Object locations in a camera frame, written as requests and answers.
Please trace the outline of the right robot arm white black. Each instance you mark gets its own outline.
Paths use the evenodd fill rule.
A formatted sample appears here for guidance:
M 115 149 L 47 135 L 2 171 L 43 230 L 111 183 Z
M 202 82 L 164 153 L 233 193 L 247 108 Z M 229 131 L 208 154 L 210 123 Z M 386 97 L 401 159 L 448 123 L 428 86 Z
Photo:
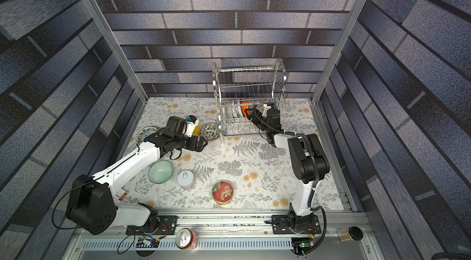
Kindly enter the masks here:
M 275 148 L 289 153 L 293 173 L 298 179 L 294 199 L 289 204 L 287 219 L 271 224 L 289 226 L 294 232 L 313 228 L 315 212 L 326 219 L 323 206 L 312 206 L 317 185 L 330 172 L 330 165 L 316 134 L 303 134 L 282 129 L 280 111 L 268 104 L 260 111 L 257 105 L 245 109 L 247 119 L 266 134 L 266 141 Z

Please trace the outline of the orange plastic bowl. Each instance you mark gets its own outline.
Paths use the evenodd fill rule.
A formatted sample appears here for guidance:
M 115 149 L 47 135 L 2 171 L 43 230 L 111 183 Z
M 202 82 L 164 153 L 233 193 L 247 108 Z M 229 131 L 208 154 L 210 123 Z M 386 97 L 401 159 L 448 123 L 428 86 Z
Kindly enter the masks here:
M 241 101 L 240 102 L 242 105 L 241 105 L 241 110 L 242 110 L 242 115 L 247 118 L 248 116 L 248 109 L 249 109 L 249 102 L 248 101 Z

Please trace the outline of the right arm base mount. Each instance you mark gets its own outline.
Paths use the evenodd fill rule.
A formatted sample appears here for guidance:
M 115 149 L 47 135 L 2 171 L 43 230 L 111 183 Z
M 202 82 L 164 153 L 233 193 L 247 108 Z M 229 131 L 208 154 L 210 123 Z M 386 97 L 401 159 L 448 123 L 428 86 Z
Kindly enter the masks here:
M 289 215 L 273 215 L 268 223 L 272 226 L 275 235 L 286 234 L 321 234 L 321 225 L 318 216 L 311 213 L 303 217 Z

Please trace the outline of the yellow plastic bowl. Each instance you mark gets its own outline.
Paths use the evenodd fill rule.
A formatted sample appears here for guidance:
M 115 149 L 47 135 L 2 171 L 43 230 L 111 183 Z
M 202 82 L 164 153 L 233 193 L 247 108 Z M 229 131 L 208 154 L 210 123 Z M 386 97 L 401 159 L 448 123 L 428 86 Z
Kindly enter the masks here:
M 194 130 L 193 130 L 193 136 L 198 136 L 199 131 L 200 131 L 200 128 L 201 128 L 200 121 L 199 121 L 199 120 L 196 120 L 196 121 L 195 121 L 195 128 L 194 128 Z

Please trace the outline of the white brown dotted bowl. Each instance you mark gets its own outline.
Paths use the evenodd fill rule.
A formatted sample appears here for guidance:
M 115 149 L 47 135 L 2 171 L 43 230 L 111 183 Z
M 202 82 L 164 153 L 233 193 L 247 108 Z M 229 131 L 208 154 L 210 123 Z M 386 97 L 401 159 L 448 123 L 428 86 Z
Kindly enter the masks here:
M 237 110 L 234 106 L 232 106 L 231 111 L 232 111 L 232 114 L 233 114 L 233 118 L 237 118 L 238 117 Z

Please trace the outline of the blue white floral bowl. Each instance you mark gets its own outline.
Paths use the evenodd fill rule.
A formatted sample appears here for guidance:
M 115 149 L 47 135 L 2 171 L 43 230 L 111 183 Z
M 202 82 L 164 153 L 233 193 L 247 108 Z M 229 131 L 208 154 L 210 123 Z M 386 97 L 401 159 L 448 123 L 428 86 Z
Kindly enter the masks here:
M 237 113 L 238 118 L 243 118 L 244 117 L 244 115 L 242 113 L 242 110 L 240 108 L 240 102 L 235 102 L 235 111 Z

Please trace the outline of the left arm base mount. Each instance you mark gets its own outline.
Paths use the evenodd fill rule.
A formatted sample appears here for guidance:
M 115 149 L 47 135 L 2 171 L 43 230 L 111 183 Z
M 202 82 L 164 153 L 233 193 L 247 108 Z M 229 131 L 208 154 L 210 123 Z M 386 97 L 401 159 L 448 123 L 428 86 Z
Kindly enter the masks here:
M 178 216 L 156 216 L 148 220 L 144 226 L 128 226 L 126 235 L 174 235 Z

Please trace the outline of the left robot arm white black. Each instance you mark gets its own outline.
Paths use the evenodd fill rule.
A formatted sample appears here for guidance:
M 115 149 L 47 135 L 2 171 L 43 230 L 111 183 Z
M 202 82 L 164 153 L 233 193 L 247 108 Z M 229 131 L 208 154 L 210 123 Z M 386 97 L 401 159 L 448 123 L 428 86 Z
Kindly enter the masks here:
M 165 154 L 183 149 L 202 152 L 208 142 L 193 132 L 199 120 L 171 116 L 165 127 L 147 136 L 130 154 L 93 174 L 81 175 L 73 184 L 66 208 L 66 218 L 93 235 L 116 226 L 126 226 L 132 233 L 152 235 L 159 228 L 158 212 L 148 204 L 115 202 L 118 191 L 135 175 Z

